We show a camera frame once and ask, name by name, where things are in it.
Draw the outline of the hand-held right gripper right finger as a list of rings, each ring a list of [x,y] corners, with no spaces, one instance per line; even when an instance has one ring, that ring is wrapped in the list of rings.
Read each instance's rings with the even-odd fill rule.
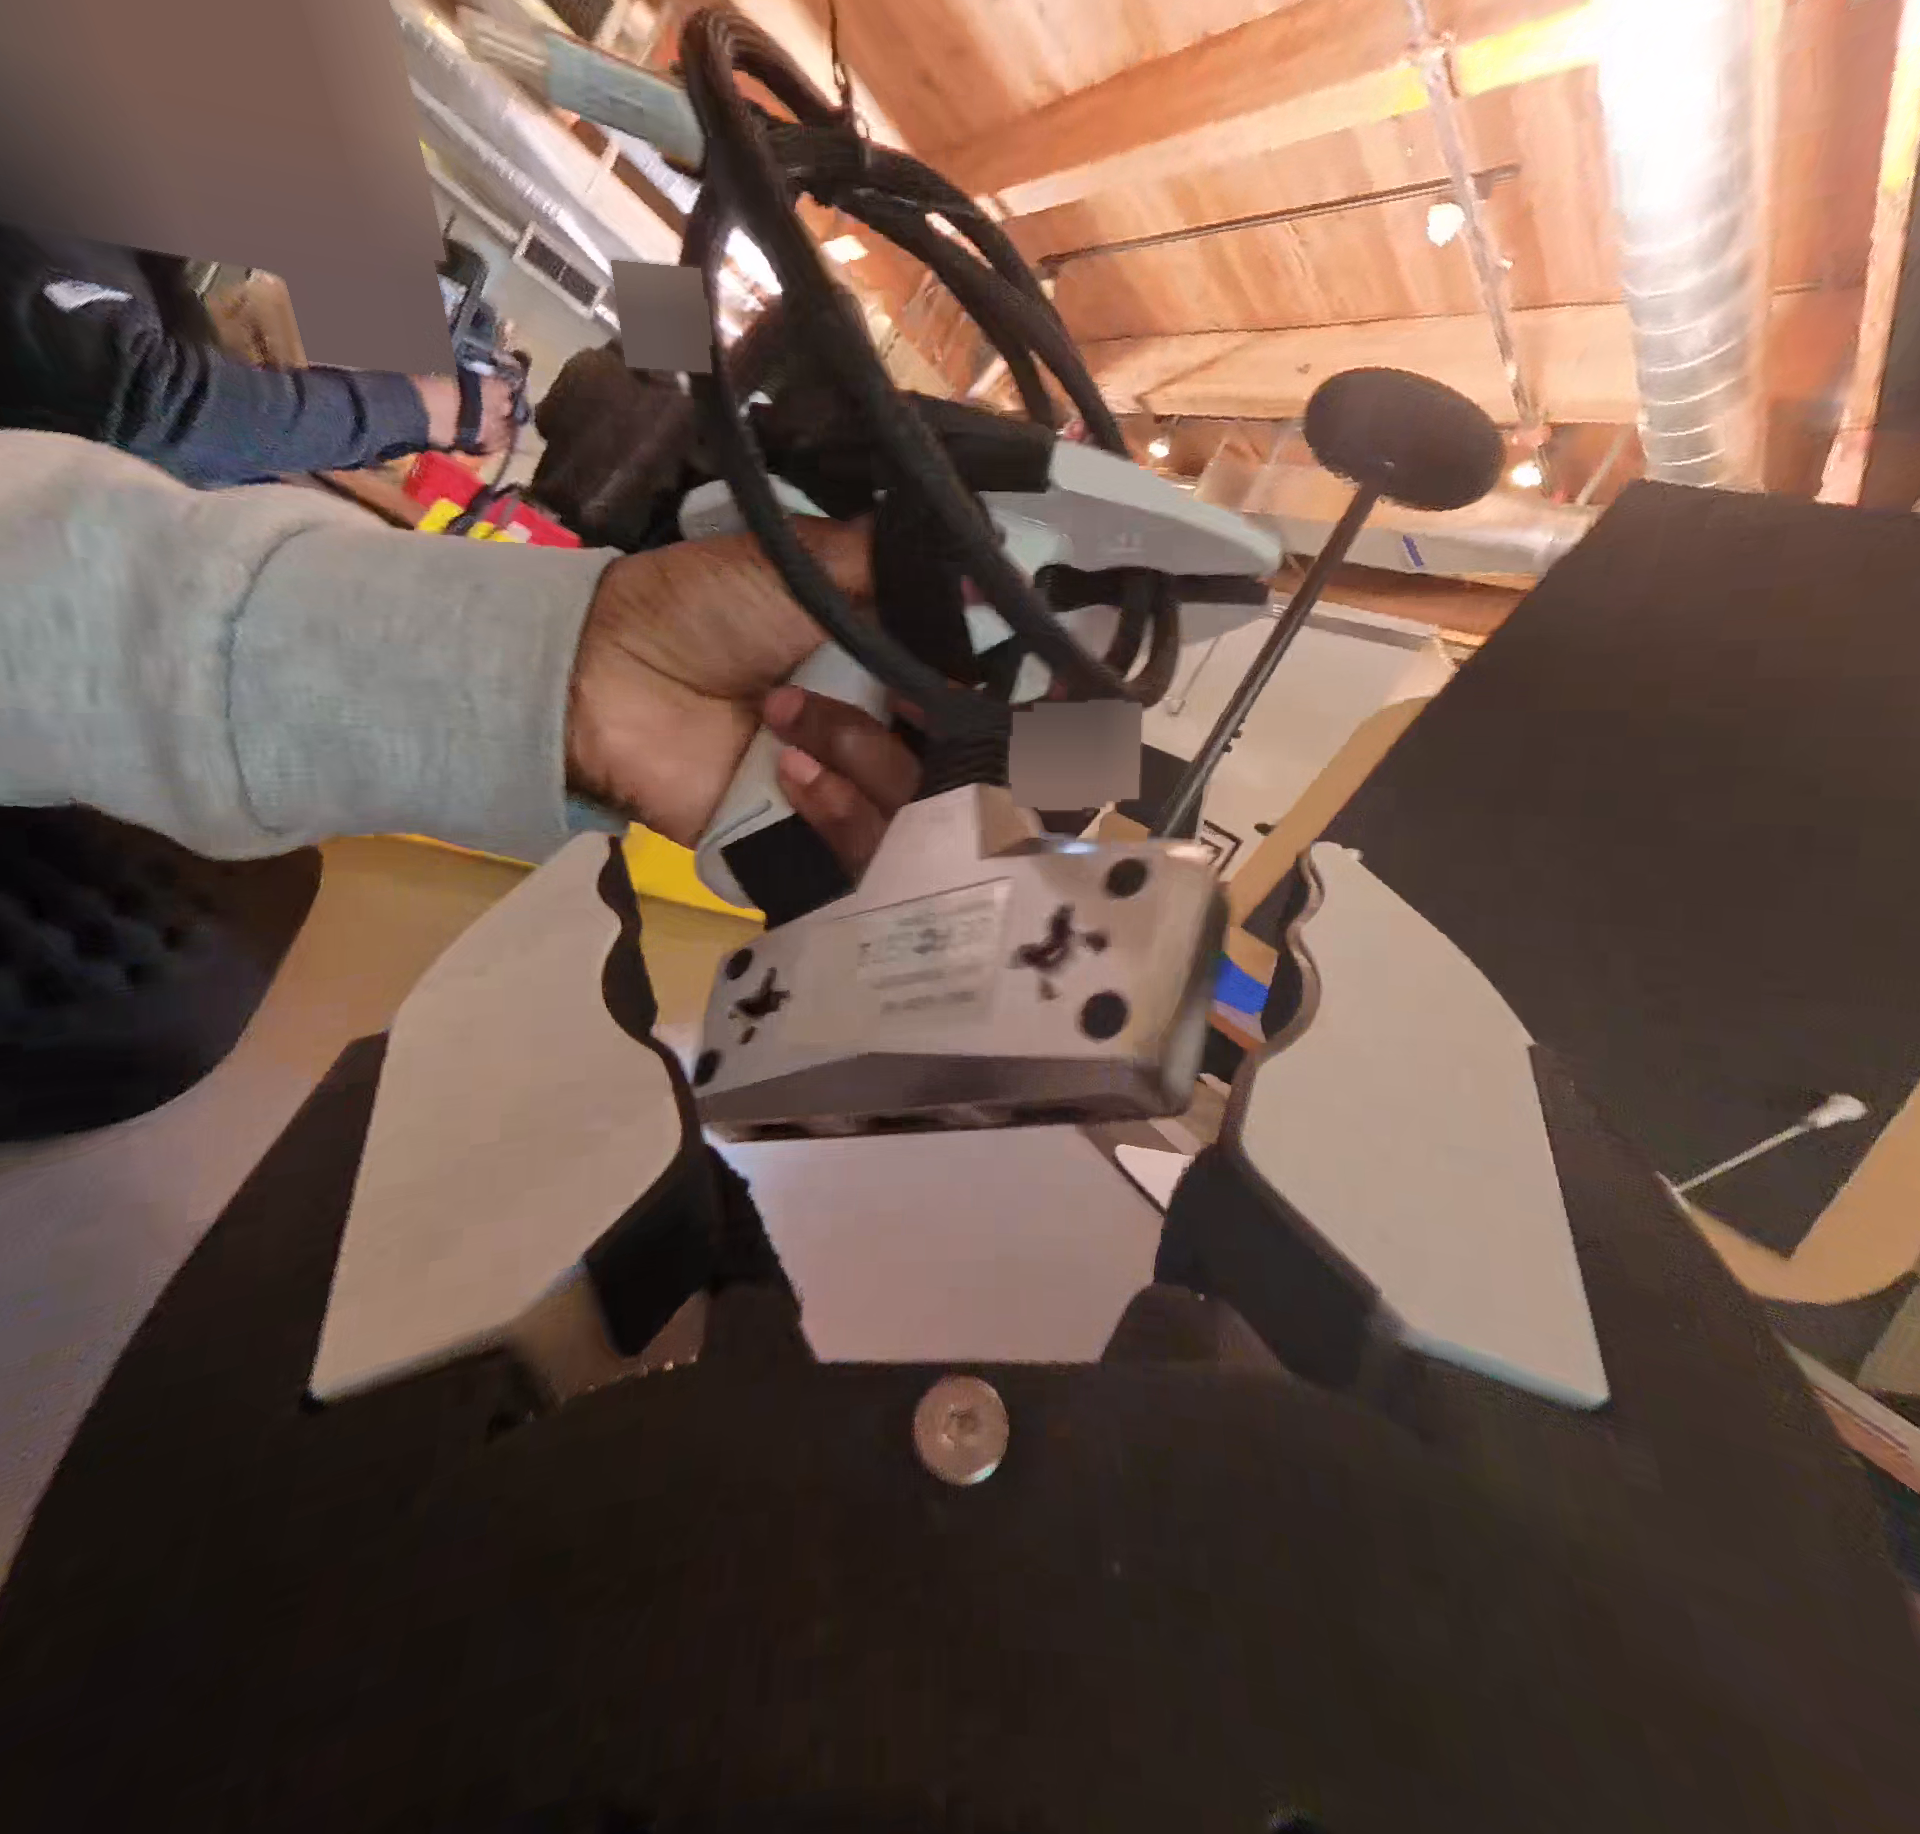
[[[1355,849],[1312,846],[1301,878],[1301,1001],[1175,1185],[1155,1279],[1225,1305],[1312,1384],[1407,1351],[1602,1408],[1530,1035]]]

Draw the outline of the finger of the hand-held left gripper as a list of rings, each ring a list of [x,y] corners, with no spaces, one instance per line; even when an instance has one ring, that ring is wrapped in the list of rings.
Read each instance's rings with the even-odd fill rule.
[[[1251,621],[1272,600],[1277,539],[1120,454],[1057,442],[1044,473],[990,477],[1007,558],[1067,621],[1117,615],[1122,580],[1168,583],[1183,621]]]

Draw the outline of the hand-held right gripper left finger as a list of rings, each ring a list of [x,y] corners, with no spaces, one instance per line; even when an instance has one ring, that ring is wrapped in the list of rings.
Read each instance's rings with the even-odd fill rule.
[[[577,837],[402,1001],[309,1400],[479,1358],[534,1404],[796,1358],[796,1298],[658,1038],[638,928],[621,846]]]

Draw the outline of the grey adapter hub with cable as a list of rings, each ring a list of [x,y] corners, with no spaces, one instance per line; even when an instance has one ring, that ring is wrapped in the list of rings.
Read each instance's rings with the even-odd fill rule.
[[[750,745],[701,871],[764,914],[706,1004],[691,1089],[733,1140],[1139,1120],[1186,1103],[1223,906],[1200,849],[1049,831],[1013,791],[1019,743],[1093,780],[1139,773],[1183,620],[1130,575],[1117,615],[1067,621],[1007,558],[981,495],[1052,443],[1127,454],[1032,268],[920,159],[871,141],[756,23],[681,34],[701,191],[683,259],[746,236],[779,285],[779,340],[712,347],[691,385],[730,513],[825,630],[808,691],[922,724],[922,783],[857,878],[801,844]],[[903,392],[833,283],[801,203],[920,257],[1010,368],[1019,413]]]

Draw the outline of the person's left forearm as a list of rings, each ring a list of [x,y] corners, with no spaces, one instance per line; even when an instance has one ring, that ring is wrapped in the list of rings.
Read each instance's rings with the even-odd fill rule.
[[[611,823],[564,721],[606,552],[198,492],[72,435],[2,439],[2,803],[246,862],[423,836],[545,862]]]

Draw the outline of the person's left hand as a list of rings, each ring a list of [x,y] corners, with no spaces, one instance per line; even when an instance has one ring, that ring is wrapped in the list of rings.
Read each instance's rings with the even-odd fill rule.
[[[772,736],[779,796],[860,876],[922,766],[888,721],[794,684],[823,645],[746,531],[621,555],[575,665],[567,791],[693,846]]]

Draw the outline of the small white air vent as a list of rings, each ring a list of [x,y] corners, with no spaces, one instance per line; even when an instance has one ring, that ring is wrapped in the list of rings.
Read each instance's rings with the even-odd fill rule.
[[[606,285],[562,246],[549,243],[534,226],[518,233],[511,261],[520,273],[550,288],[567,308],[596,317]]]

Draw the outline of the black stand with round disc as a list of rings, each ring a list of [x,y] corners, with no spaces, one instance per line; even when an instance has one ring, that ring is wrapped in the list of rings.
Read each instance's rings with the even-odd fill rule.
[[[1195,836],[1213,771],[1240,736],[1376,505],[1391,501],[1413,513],[1457,513],[1496,487],[1505,454],[1499,428],[1482,407],[1442,382],[1394,366],[1345,368],[1325,382],[1304,407],[1304,443],[1320,468],[1355,492],[1175,783],[1151,826],[1156,839]]]

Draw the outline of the black board with wooden rim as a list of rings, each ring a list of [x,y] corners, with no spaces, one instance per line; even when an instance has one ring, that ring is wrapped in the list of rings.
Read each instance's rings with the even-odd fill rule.
[[[1244,862],[1258,969],[1314,837],[1357,849],[1510,1004],[1755,1291],[1915,1271],[1917,528],[1636,482],[1394,742]]]

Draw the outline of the black quilted cushion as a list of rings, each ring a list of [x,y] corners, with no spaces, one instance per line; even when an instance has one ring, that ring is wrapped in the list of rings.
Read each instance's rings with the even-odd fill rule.
[[[324,856],[211,862],[81,807],[2,811],[2,1141],[145,1116],[249,1031]]]

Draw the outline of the wide silver ventilation duct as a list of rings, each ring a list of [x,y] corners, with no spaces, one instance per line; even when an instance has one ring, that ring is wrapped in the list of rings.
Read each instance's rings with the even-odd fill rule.
[[[1593,0],[1650,477],[1757,491],[1784,0]]]

